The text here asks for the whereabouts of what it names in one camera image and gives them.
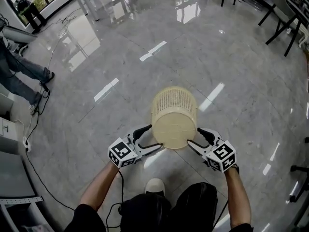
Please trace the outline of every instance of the black pants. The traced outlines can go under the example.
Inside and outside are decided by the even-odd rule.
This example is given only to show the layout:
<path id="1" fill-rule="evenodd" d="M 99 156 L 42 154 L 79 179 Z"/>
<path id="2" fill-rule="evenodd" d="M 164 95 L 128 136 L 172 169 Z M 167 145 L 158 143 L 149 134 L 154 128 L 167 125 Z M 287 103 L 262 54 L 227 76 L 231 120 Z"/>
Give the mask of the black pants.
<path id="1" fill-rule="evenodd" d="M 45 18 L 40 14 L 37 7 L 35 7 L 33 3 L 29 6 L 29 9 L 25 11 L 24 16 L 33 27 L 33 29 L 38 29 L 38 24 L 36 24 L 32 15 L 36 16 L 40 20 L 42 25 L 46 24 Z"/>
<path id="2" fill-rule="evenodd" d="M 216 187 L 204 182 L 184 191 L 172 210 L 166 198 L 140 194 L 119 207 L 121 232 L 212 231 L 217 203 Z"/>

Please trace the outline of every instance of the gray panel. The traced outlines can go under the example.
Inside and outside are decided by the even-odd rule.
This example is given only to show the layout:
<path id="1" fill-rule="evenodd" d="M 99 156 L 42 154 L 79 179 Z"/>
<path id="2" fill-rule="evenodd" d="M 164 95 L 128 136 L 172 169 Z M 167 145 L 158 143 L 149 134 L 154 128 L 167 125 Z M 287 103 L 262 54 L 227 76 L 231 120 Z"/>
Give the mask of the gray panel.
<path id="1" fill-rule="evenodd" d="M 34 196 L 21 157 L 0 152 L 0 197 Z"/>

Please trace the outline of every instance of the power outlet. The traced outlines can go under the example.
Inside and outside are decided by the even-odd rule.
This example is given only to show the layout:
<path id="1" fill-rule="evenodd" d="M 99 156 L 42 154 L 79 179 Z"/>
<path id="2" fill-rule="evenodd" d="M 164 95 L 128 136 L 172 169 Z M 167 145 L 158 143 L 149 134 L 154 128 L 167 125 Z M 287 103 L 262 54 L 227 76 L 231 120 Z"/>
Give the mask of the power outlet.
<path id="1" fill-rule="evenodd" d="M 23 145 L 24 147 L 26 148 L 26 151 L 27 152 L 30 152 L 31 151 L 31 143 L 29 141 L 27 141 L 27 137 L 23 137 Z"/>

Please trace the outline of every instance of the gray tile floor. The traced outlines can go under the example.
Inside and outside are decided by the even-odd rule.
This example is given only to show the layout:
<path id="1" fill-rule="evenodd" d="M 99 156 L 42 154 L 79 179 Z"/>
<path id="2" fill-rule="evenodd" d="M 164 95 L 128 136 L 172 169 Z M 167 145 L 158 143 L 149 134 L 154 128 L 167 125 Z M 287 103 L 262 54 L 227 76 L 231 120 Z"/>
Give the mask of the gray tile floor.
<path id="1" fill-rule="evenodd" d="M 49 190 L 76 207 L 91 179 L 108 161 L 107 148 L 129 128 L 150 122 L 151 101 L 164 87 L 189 89 L 200 105 L 218 86 L 223 90 L 198 113 L 198 125 L 212 128 L 237 150 L 241 178 L 248 192 L 256 231 L 284 231 L 300 203 L 287 203 L 296 181 L 292 164 L 308 165 L 307 64 L 293 45 L 283 56 L 290 36 L 284 33 L 269 46 L 276 28 L 269 17 L 257 23 L 260 12 L 246 3 L 225 0 L 92 0 L 100 21 L 81 10 L 68 29 L 54 24 L 30 44 L 26 58 L 56 73 L 49 85 L 50 100 L 32 138 L 29 157 Z M 73 1 L 49 24 L 78 8 Z M 149 58 L 140 58 L 156 45 L 166 44 Z M 19 75 L 29 86 L 37 81 Z M 119 82 L 102 99 L 94 96 L 109 82 Z M 17 98 L 13 117 L 29 123 L 28 104 Z M 57 204 L 28 168 L 38 193 L 60 228 L 72 211 Z M 224 175 L 207 168 L 189 148 L 162 149 L 142 162 L 124 168 L 125 199 L 143 192 L 150 178 L 161 178 L 167 197 L 177 197 L 192 183 L 217 187 L 217 216 L 227 200 Z M 117 176 L 100 209 L 105 219 L 120 201 Z M 118 225 L 116 209 L 109 224 Z M 217 231 L 227 231 L 229 220 Z"/>

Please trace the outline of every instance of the beige plastic basket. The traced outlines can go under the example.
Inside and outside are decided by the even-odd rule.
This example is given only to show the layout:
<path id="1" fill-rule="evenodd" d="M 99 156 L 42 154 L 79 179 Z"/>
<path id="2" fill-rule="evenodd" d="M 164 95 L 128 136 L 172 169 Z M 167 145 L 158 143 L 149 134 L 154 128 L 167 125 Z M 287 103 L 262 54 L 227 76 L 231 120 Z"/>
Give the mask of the beige plastic basket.
<path id="1" fill-rule="evenodd" d="M 179 149 L 193 140 L 197 131 L 197 102 L 182 87 L 167 87 L 154 98 L 152 129 L 155 139 L 169 149 Z"/>

